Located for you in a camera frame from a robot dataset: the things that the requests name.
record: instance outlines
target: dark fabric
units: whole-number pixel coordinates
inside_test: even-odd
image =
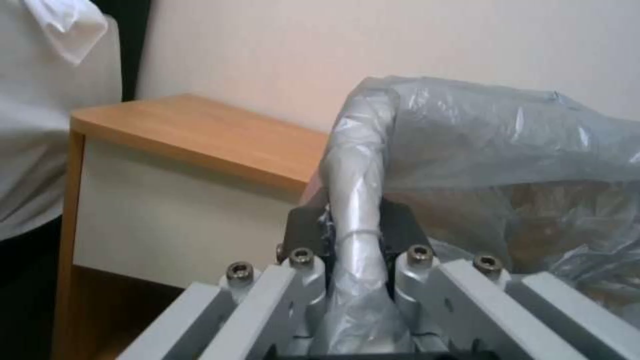
[[[145,43],[151,0],[92,0],[100,11],[118,23],[120,61],[122,62],[122,100],[136,96],[138,69]]]
[[[48,359],[61,220],[0,241],[0,359]]]

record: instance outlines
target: wooden tabletop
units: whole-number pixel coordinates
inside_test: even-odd
[[[328,139],[195,95],[77,110],[71,128],[294,193],[304,190]]]

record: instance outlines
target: plastic sheet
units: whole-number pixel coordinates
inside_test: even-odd
[[[557,92],[371,78],[338,116],[321,175],[338,262],[316,352],[404,346],[378,291],[383,193],[412,207],[442,259],[490,252],[512,272],[549,270],[638,324],[638,122]]]

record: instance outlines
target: white wall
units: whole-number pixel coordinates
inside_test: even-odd
[[[155,0],[138,97],[329,130],[366,76],[559,90],[640,120],[640,1]]]

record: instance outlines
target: person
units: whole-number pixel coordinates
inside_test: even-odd
[[[118,31],[87,0],[0,1],[0,44],[0,358],[47,359],[70,112],[120,101]]]

